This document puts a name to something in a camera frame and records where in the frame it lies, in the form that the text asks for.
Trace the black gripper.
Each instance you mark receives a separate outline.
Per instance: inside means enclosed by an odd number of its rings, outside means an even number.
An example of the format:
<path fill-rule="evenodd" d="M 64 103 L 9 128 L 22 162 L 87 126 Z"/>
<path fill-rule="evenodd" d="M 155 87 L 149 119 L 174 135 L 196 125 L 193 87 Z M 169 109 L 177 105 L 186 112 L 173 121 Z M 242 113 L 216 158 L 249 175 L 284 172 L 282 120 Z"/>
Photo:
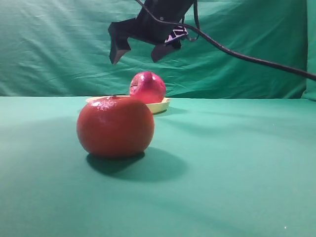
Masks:
<path fill-rule="evenodd" d="M 180 50 L 181 42 L 174 40 L 187 37 L 188 30 L 179 24 L 193 5 L 194 0 L 146 0 L 137 17 L 112 22 L 108 27 L 111 63 L 117 64 L 131 50 L 129 38 L 156 45 L 151 52 L 154 63 Z"/>

